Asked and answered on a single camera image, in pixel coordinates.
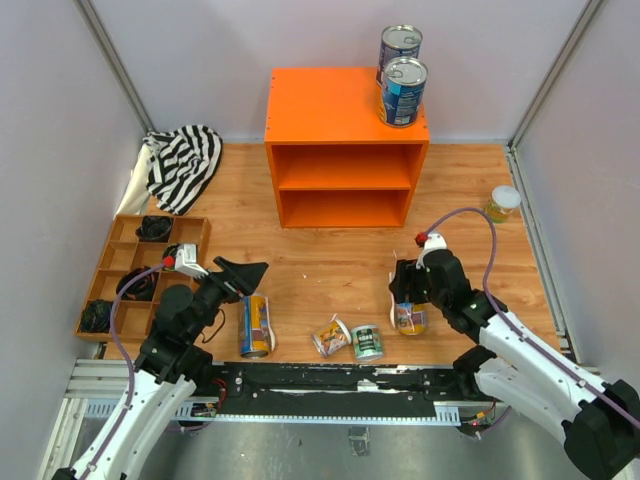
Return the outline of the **tall yellow purple can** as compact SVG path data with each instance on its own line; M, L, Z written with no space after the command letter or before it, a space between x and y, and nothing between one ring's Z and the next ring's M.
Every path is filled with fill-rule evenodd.
M390 323L392 327L402 335L415 336L426 331L427 304L420 300L420 296L410 289L404 290L404 299L401 302L391 296Z

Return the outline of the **white lid yellow jar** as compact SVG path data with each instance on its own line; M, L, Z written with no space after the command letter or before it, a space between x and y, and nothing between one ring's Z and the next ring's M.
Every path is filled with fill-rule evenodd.
M484 210L494 223L504 223L520 203L521 195L517 189L509 185L500 185L491 192Z

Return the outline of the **blue soup can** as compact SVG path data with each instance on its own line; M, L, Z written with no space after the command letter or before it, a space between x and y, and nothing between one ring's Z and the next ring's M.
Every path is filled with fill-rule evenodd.
M416 122L422 105L428 69L419 59L401 56L384 67L381 83L380 118L393 127Z

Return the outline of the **dark blue food can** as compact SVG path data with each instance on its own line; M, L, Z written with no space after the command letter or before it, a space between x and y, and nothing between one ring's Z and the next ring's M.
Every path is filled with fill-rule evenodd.
M423 41L422 32L411 25L390 25L380 36L380 50L377 64L376 82L382 85L385 66L396 57L417 58Z

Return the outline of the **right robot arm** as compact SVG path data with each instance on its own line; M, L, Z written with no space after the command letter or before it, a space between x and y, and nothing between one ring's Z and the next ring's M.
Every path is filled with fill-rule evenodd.
M544 428L590 479L612 479L639 455L639 394L608 382L554 350L486 287L472 287L448 249L399 260L389 284L395 302L437 308L475 346L458 361L455 392L495 397Z

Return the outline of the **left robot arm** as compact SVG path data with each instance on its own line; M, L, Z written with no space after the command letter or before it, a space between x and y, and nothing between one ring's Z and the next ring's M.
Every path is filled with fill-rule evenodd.
M265 262L239 264L222 257L210 271L180 246L164 267L194 279L198 287L176 285L164 291L149 336L137 358L125 360L128 383L101 431L76 462L58 469L57 479L136 479L151 450L179 407L214 383L212 355L197 346L223 304L253 294L265 275Z

